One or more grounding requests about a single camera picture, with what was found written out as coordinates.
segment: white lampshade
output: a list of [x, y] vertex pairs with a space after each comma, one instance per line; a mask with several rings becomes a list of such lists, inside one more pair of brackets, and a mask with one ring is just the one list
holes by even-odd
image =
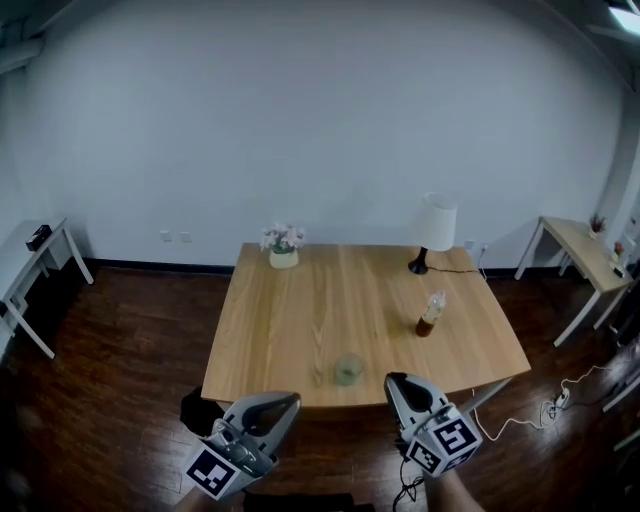
[[431, 251], [451, 249], [456, 234], [457, 211], [458, 205], [450, 197], [425, 194], [412, 229], [416, 245]]

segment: glass cup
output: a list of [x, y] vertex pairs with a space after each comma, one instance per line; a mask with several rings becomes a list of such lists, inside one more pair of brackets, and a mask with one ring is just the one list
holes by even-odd
[[362, 358], [357, 354], [346, 354], [340, 357], [334, 367], [336, 384], [351, 386], [362, 374], [363, 367]]

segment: brown liquid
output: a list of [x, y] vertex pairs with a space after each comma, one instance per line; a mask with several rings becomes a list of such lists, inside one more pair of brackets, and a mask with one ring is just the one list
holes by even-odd
[[429, 336], [429, 334], [431, 334], [433, 326], [434, 324], [428, 324], [422, 319], [422, 317], [420, 317], [420, 320], [418, 320], [418, 323], [416, 324], [416, 334], [422, 338], [425, 338]]

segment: small plant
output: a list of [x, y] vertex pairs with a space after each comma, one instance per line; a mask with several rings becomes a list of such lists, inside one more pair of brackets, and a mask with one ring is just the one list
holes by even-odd
[[605, 217], [601, 217], [597, 213], [594, 213], [589, 219], [589, 227], [591, 228], [591, 231], [594, 233], [602, 233], [607, 227], [604, 223], [605, 220]]
[[290, 253], [304, 245], [305, 234], [304, 228], [276, 223], [262, 230], [260, 249], [271, 249], [276, 254]]

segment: black lamp base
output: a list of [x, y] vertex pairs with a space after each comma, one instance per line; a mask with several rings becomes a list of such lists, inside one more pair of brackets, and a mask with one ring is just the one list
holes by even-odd
[[426, 259], [427, 250], [424, 247], [421, 247], [418, 257], [415, 260], [409, 262], [409, 270], [411, 270], [411, 272], [413, 272], [414, 274], [418, 274], [420, 276], [425, 275], [429, 270], [429, 268], [427, 267]]

